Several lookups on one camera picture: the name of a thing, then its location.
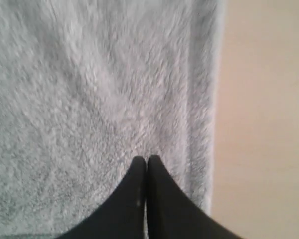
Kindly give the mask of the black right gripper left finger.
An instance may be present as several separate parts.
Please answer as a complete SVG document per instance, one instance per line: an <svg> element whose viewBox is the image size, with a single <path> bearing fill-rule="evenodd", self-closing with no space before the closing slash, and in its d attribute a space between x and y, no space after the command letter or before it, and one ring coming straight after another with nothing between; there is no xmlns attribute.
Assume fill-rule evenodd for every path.
<svg viewBox="0 0 299 239"><path fill-rule="evenodd" d="M59 239L143 239L146 162L134 157L125 176L89 217Z"/></svg>

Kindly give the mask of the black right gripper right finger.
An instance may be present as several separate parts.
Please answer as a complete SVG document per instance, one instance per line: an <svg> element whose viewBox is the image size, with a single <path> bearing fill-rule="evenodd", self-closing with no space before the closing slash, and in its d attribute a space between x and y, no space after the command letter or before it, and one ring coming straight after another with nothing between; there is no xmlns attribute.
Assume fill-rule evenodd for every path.
<svg viewBox="0 0 299 239"><path fill-rule="evenodd" d="M147 166L147 224L150 239L239 239L210 218L179 188L161 158Z"/></svg>

